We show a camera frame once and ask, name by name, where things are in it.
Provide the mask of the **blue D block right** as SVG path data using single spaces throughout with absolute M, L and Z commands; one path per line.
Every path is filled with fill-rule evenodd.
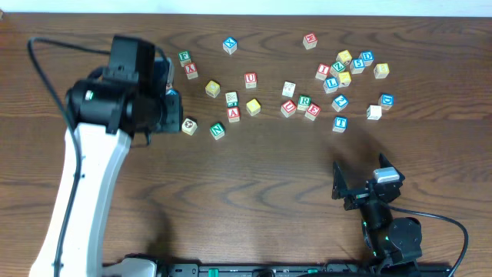
M 394 96 L 389 94 L 382 94 L 378 100 L 378 105 L 383 110 L 389 110 L 394 105 Z

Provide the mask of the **yellow O block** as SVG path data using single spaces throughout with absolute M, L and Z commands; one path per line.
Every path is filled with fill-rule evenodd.
M 221 86 L 215 82 L 214 80 L 211 80 L 206 86 L 205 86 L 205 92 L 207 95 L 211 96 L 212 98 L 216 98 L 218 94 L 221 91 Z

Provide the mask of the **red Y block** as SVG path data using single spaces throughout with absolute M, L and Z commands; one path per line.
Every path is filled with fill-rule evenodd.
M 189 63 L 184 66 L 184 70 L 188 79 L 194 79 L 198 77 L 198 70 L 195 63 Z

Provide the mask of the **blue d block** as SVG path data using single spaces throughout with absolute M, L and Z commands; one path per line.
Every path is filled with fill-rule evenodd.
M 389 110 L 394 105 L 394 96 L 389 94 L 382 94 L 378 100 L 378 105 L 383 110 Z
M 359 58 L 364 63 L 365 67 L 369 67 L 374 61 L 374 55 L 372 51 L 361 52 Z

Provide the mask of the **yellow block upper right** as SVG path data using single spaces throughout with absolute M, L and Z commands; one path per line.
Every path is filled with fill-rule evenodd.
M 344 65 L 349 65 L 352 60 L 352 56 L 348 50 L 343 50 L 337 54 L 336 60 Z

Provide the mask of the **red U block lower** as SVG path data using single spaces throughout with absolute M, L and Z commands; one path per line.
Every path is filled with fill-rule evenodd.
M 288 100 L 281 105 L 281 113 L 286 118 L 292 116 L 296 111 L 297 111 L 297 106 L 291 100 Z

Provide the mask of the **red E block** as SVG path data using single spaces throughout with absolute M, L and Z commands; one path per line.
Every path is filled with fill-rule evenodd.
M 314 103 L 311 103 L 308 106 L 308 108 L 307 108 L 304 116 L 306 118 L 310 119 L 311 121 L 314 121 L 318 117 L 318 115 L 320 114 L 320 112 L 321 112 L 321 108 L 318 105 L 315 105 Z

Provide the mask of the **green F block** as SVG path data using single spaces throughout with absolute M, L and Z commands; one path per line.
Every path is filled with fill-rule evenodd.
M 178 59 L 181 67 L 185 67 L 186 65 L 191 64 L 191 55 L 189 51 L 179 52 Z

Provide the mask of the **cream picture block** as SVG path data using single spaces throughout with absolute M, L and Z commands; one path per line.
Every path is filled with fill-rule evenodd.
M 190 118 L 186 118 L 181 125 L 181 130 L 187 135 L 193 135 L 197 128 L 197 122 Z

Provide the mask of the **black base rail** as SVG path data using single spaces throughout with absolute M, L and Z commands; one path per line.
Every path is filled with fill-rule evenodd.
M 197 265 L 174 264 L 158 267 L 157 277 L 296 277 L 296 276 L 449 276 L 449 265 L 413 262 L 391 267 L 365 268 L 347 262 L 325 265 Z

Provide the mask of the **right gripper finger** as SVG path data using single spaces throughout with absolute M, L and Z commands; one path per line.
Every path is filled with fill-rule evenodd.
M 333 172 L 334 181 L 331 197 L 332 199 L 343 199 L 346 197 L 348 189 L 341 168 L 337 162 L 333 162 Z
M 379 154 L 378 161 L 381 169 L 392 168 L 399 175 L 400 181 L 405 180 L 405 176 L 388 160 L 383 153 Z

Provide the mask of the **blue P block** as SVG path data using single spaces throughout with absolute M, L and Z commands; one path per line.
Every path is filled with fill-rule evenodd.
M 169 89 L 166 91 L 166 95 L 179 95 L 174 89 Z

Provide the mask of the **green R block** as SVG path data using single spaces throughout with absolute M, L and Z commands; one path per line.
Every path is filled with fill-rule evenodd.
M 300 95 L 298 99 L 298 110 L 306 111 L 311 105 L 311 97 L 307 95 Z

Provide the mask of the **red block top right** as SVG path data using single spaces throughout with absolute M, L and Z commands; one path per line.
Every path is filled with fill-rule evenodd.
M 306 34 L 303 37 L 303 46 L 309 50 L 315 48 L 317 45 L 317 36 L 314 33 Z

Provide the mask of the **blue T block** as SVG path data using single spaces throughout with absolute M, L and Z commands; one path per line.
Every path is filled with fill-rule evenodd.
M 336 116 L 332 127 L 333 132 L 345 132 L 348 120 L 345 117 Z

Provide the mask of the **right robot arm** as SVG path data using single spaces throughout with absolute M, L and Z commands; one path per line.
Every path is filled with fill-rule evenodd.
M 344 209 L 361 213 L 361 228 L 374 259 L 367 265 L 375 274 L 420 276 L 417 259 L 422 256 L 420 222 L 412 217 L 395 218 L 388 204 L 401 195 L 405 177 L 379 155 L 380 167 L 365 187 L 349 189 L 336 162 L 333 164 L 333 199 L 343 199 Z

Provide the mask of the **yellow block beside L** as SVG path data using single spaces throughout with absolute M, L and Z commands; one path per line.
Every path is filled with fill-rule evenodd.
M 351 83 L 351 74 L 349 72 L 340 72 L 337 75 L 337 82 L 340 88 L 348 87 Z

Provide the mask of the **red U block upper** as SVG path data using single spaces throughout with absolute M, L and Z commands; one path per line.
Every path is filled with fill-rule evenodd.
M 245 88 L 256 88 L 258 83 L 257 74 L 249 72 L 244 74 Z

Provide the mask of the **white block right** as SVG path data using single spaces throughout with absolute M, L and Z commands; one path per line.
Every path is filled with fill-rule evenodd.
M 367 108 L 367 120 L 379 120 L 382 116 L 380 105 L 369 105 Z

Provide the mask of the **blue 5 block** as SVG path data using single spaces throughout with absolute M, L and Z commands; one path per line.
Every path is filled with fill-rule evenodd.
M 361 58 L 354 58 L 350 63 L 350 72 L 352 75 L 361 74 L 365 69 L 364 61 Z

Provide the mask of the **blue D block upper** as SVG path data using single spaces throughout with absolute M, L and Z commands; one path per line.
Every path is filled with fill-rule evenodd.
M 374 55 L 372 51 L 361 52 L 359 58 L 364 63 L 365 67 L 369 67 L 374 61 Z

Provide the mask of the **blue L block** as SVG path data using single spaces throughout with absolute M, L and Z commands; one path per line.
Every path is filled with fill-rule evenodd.
M 324 80 L 323 88 L 326 94 L 336 92 L 339 87 L 338 81 L 335 77 L 326 78 Z

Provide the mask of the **yellow block centre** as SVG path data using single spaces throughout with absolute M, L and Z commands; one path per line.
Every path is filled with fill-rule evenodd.
M 253 98 L 246 104 L 246 108 L 250 116 L 255 116 L 261 111 L 261 104 L 256 98 Z

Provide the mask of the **green Z block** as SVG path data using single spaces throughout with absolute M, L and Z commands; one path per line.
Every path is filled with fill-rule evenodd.
M 333 63 L 330 67 L 330 74 L 333 75 L 334 77 L 337 77 L 341 72 L 345 71 L 345 64 L 343 64 L 340 61 L 336 61 Z

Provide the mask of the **blue 2 block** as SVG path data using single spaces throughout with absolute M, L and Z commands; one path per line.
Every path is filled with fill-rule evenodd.
M 339 96 L 334 98 L 332 102 L 332 108 L 336 112 L 340 112 L 341 110 L 347 107 L 348 103 L 349 103 L 348 99 L 343 94 L 340 94 Z

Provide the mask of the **white picture block centre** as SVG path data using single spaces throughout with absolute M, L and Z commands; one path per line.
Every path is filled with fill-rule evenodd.
M 294 95 L 294 90 L 295 90 L 296 84 L 293 82 L 285 82 L 283 89 L 282 89 L 282 95 L 288 98 L 291 98 Z

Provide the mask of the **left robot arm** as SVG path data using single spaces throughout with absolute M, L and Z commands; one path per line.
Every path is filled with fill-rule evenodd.
M 160 276 L 156 261 L 128 256 L 103 265 L 108 212 L 131 136 L 83 122 L 65 133 L 65 161 L 48 232 L 29 275 Z

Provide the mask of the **red I block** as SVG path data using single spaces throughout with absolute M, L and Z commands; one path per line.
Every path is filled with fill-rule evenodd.
M 331 67 L 329 65 L 320 63 L 317 67 L 315 78 L 324 81 L 329 75 L 330 68 Z

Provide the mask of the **white green picture block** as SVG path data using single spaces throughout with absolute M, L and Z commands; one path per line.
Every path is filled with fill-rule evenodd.
M 238 94 L 237 92 L 228 92 L 225 94 L 227 107 L 238 106 Z

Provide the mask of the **green N block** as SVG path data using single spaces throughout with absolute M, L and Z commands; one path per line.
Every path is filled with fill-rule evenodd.
M 216 124 L 212 125 L 210 127 L 210 132 L 215 140 L 219 140 L 225 135 L 224 126 L 220 122 L 217 122 Z

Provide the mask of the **blue X block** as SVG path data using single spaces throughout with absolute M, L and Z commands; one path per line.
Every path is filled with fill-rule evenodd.
M 238 42 L 232 38 L 226 38 L 223 43 L 223 49 L 229 54 L 232 55 L 238 49 Z

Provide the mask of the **red u block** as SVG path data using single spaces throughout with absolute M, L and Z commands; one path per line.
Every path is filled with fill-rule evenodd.
M 288 100 L 281 105 L 281 113 L 286 118 L 292 116 L 296 111 L 297 111 L 297 106 L 291 100 Z
M 249 72 L 244 74 L 245 88 L 256 88 L 258 83 L 257 74 Z

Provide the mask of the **yellow 8 block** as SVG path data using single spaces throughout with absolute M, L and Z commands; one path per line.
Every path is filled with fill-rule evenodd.
M 374 77 L 376 79 L 386 78 L 390 73 L 387 63 L 378 63 L 374 66 Z

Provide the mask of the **red A block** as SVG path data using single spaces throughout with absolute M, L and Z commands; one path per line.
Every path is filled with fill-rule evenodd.
M 241 120 L 241 113 L 239 107 L 237 106 L 227 108 L 227 114 L 228 114 L 228 121 L 230 123 L 239 122 Z

